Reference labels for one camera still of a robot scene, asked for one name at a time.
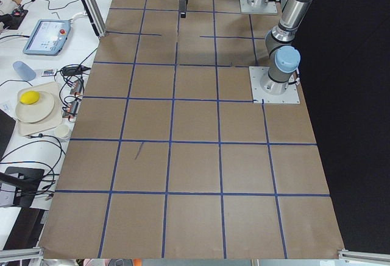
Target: white plate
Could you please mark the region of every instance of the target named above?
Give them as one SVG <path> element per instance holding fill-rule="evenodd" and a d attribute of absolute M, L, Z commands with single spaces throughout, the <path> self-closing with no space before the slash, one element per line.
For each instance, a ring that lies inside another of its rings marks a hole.
<path fill-rule="evenodd" d="M 39 100 L 32 105 L 18 102 L 15 113 L 18 119 L 25 123 L 34 123 L 47 117 L 54 108 L 53 95 L 46 91 L 39 92 Z"/>

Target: white mounting plate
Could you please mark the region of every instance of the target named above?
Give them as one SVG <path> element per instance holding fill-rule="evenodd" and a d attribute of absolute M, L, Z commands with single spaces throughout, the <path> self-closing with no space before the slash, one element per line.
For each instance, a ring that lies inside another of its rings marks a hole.
<path fill-rule="evenodd" d="M 248 4 L 247 0 L 239 0 L 241 6 L 241 13 L 259 14 L 259 15 L 277 15 L 278 10 L 276 3 L 271 1 L 266 5 L 259 5 L 258 7 L 252 7 Z"/>
<path fill-rule="evenodd" d="M 279 95 L 274 96 L 267 93 L 260 86 L 261 77 L 268 72 L 269 67 L 265 66 L 250 66 L 250 84 L 252 85 L 252 97 L 254 103 L 300 103 L 296 85 L 289 85 L 287 90 Z M 294 76 L 290 77 L 290 82 L 294 81 Z"/>

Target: black background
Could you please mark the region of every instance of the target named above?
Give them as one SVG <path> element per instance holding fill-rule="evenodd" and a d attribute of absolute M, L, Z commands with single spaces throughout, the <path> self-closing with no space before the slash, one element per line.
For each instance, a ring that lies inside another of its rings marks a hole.
<path fill-rule="evenodd" d="M 294 45 L 345 248 L 390 254 L 390 0 L 314 0 Z"/>

